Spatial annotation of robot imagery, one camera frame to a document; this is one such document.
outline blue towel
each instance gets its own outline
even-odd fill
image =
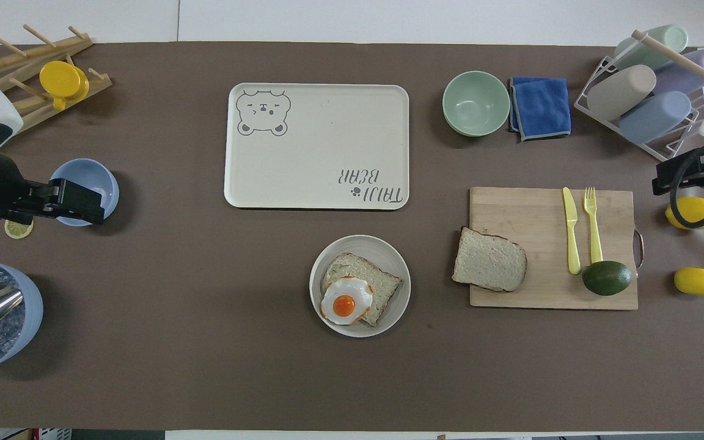
[[[521,140],[559,138],[572,133],[570,93],[564,78],[515,77],[510,84],[515,115],[511,124]]]
[[[509,78],[509,97],[514,96],[514,89],[517,84],[533,83],[534,81],[544,81],[550,78],[539,78],[539,77],[512,77]],[[511,104],[509,106],[509,131],[512,133],[520,133],[518,128],[518,119],[515,116],[515,101],[510,100]]]

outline lemon slice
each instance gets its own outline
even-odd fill
[[[28,226],[5,220],[5,232],[8,236],[16,240],[28,237],[28,235],[31,234],[31,229],[34,229],[34,220],[32,220],[31,224]]]

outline yellow cup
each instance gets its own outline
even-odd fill
[[[40,70],[40,84],[53,97],[53,108],[62,111],[89,94],[89,79],[83,70],[64,61],[51,61]]]

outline avocado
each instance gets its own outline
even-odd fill
[[[583,269],[583,284],[596,295],[609,296],[629,287],[632,271],[620,262],[595,262]]]

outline plastic fork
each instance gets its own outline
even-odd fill
[[[583,210],[588,214],[590,221],[590,237],[592,238],[592,263],[603,261],[601,256],[601,243],[599,242],[599,228],[596,222],[596,189],[592,186],[586,188],[583,195]]]

